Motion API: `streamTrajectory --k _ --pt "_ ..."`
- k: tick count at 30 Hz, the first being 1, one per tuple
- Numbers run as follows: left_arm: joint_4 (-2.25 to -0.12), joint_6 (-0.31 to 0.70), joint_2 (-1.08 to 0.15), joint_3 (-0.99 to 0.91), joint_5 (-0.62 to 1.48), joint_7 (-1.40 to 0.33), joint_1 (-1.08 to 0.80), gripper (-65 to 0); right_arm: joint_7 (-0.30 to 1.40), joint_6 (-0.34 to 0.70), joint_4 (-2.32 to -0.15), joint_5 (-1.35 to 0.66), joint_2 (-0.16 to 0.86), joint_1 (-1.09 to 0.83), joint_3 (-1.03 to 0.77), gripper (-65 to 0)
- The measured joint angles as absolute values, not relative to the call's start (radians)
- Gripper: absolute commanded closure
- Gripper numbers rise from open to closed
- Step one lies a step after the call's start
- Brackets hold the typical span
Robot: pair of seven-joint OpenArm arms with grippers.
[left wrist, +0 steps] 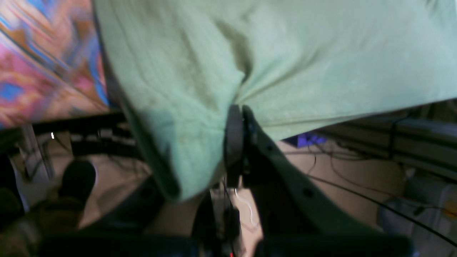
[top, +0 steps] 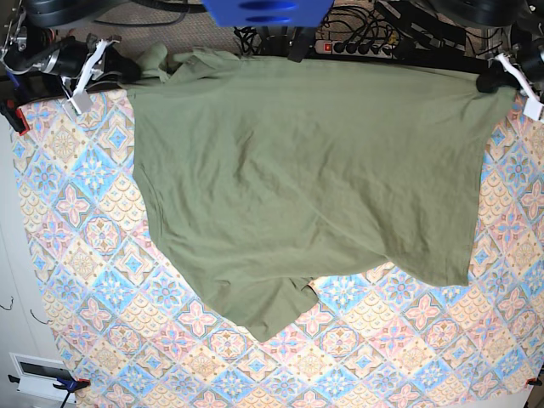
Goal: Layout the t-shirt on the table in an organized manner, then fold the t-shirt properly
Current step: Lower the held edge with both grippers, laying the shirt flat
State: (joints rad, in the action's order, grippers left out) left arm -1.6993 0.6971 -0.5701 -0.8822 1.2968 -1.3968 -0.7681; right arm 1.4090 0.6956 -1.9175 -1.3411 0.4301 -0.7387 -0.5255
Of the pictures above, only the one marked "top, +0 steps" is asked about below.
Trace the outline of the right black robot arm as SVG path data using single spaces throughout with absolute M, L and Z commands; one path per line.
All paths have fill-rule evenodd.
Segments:
M 18 1 L 1 32 L 1 64 L 17 76 L 30 72 L 55 76 L 72 91 L 100 40 L 93 34 L 83 41 L 69 30 L 119 5 L 119 1 Z

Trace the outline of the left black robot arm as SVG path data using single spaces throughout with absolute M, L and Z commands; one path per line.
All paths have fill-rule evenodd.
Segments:
M 502 87 L 521 89 L 498 56 L 504 55 L 525 80 L 543 94 L 543 2 L 465 1 L 467 19 L 474 26 L 495 32 L 493 46 L 484 52 L 488 68 L 479 75 L 477 89 L 492 94 Z

